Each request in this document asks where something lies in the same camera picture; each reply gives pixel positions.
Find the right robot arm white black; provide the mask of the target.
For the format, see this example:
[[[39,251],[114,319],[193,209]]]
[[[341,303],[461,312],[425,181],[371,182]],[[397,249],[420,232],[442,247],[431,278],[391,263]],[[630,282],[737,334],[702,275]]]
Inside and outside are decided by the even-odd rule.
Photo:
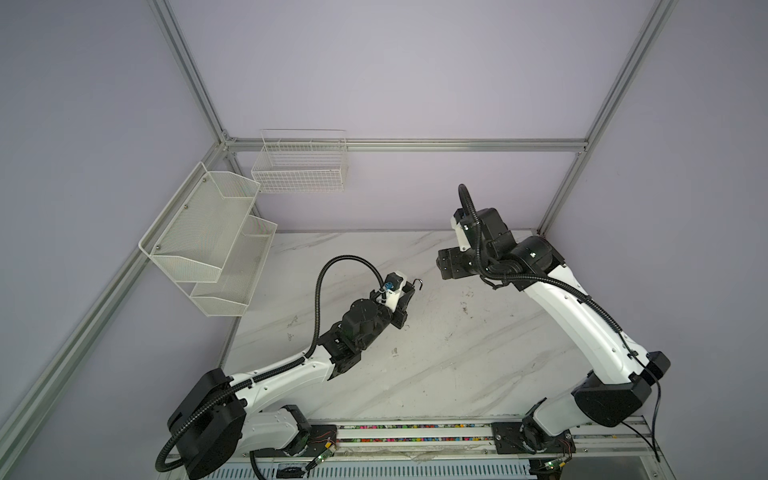
[[[586,423],[615,427],[635,414],[671,366],[661,351],[632,340],[579,284],[545,238],[515,239],[494,208],[451,218],[457,246],[438,252],[443,279],[479,277],[494,289],[513,286],[534,300],[579,348],[591,369],[573,388],[535,404],[520,427],[531,453]]]

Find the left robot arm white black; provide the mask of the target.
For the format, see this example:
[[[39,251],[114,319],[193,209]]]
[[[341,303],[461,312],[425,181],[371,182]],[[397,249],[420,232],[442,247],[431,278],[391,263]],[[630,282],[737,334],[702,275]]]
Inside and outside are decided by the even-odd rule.
[[[387,327],[402,328],[420,287],[419,280],[394,272],[382,288],[354,301],[319,336],[313,352],[263,370],[226,375],[215,368],[203,374],[167,422],[170,438],[156,470],[183,468],[189,478],[201,479],[238,455],[304,452],[312,426],[287,398],[347,372]]]

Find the black padlock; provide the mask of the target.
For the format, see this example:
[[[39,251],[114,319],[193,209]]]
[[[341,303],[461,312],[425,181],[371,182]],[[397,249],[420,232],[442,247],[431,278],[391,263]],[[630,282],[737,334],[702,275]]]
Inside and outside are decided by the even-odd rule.
[[[404,293],[417,292],[423,289],[424,282],[422,279],[415,278],[405,282],[402,287]]]

